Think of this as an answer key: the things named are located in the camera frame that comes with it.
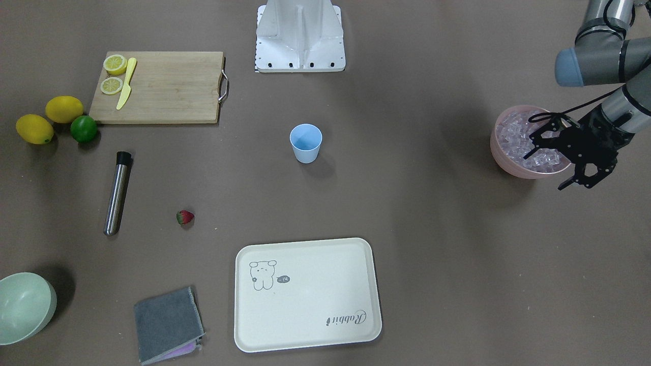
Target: lemon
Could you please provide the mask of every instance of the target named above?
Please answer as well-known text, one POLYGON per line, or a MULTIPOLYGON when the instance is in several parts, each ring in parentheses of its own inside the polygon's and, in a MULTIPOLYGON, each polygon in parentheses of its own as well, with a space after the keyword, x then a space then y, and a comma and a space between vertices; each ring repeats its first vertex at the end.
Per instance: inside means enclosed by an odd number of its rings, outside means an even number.
POLYGON ((16 131, 28 143, 43 145, 49 143, 54 136, 54 128, 43 117, 24 115, 16 121, 16 131))
POLYGON ((45 106, 45 115, 56 123, 71 123, 83 114, 83 104, 73 96, 57 96, 45 106))
POLYGON ((111 75, 122 75, 126 71, 126 59, 122 55, 110 55, 104 60, 104 69, 111 75))
POLYGON ((122 90, 122 79, 119 77, 111 76, 104 79, 102 84, 100 84, 100 89, 102 93, 106 95, 116 94, 118 91, 122 90))

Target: gray cloth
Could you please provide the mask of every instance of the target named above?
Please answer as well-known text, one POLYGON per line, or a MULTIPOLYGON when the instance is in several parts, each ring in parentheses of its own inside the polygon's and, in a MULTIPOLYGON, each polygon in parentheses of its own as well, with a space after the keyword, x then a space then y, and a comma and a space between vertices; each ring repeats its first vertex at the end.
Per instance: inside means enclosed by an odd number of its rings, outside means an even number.
POLYGON ((143 300, 133 307, 142 365, 166 359, 166 355, 204 335, 192 289, 186 287, 143 300))

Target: yellow knife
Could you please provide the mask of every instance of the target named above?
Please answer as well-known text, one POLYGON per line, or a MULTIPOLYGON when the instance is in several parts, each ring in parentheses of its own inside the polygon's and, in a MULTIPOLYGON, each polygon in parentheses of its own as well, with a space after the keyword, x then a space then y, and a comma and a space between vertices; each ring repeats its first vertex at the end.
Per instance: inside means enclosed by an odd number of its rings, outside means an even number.
POLYGON ((129 82, 131 81, 133 71, 135 70, 135 62, 135 58, 133 57, 126 62, 126 75, 124 76, 124 84, 122 86, 122 92, 120 93, 118 105, 115 107, 117 110, 122 109, 122 106, 124 106, 126 100, 129 99, 129 95, 131 95, 131 87, 129 86, 129 82))

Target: cup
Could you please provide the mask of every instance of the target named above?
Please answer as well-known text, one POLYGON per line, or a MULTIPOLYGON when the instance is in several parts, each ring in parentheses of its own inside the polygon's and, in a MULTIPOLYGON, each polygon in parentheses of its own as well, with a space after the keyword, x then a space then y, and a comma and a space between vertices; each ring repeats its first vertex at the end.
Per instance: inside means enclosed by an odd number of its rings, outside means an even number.
POLYGON ((321 130, 309 123, 299 124, 289 133, 289 142, 292 143, 296 160, 304 164, 313 162, 319 155, 321 141, 321 130))

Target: white tray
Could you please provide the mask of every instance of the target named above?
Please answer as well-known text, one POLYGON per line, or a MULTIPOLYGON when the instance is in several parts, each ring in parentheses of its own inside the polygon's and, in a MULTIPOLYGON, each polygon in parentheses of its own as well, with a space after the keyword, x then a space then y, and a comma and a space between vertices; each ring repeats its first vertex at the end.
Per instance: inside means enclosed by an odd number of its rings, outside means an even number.
POLYGON ((382 319, 370 245, 346 238, 244 247, 234 324, 244 352, 372 341, 382 319))

